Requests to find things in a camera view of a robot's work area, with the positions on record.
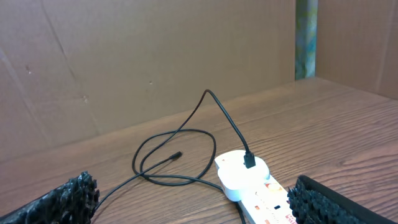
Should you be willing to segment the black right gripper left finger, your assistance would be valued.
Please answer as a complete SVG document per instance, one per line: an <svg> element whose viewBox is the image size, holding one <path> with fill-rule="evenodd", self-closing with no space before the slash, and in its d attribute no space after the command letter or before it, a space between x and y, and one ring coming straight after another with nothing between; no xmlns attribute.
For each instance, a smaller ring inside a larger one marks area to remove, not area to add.
<svg viewBox="0 0 398 224"><path fill-rule="evenodd" d="M87 172L1 217L2 224L90 224L99 204L96 180Z"/></svg>

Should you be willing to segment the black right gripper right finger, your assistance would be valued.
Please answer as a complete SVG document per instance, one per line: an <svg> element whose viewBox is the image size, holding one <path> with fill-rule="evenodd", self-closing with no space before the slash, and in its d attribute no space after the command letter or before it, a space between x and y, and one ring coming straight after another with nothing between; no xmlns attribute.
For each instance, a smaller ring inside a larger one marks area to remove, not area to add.
<svg viewBox="0 0 398 224"><path fill-rule="evenodd" d="M396 224L306 175L287 196L298 224Z"/></svg>

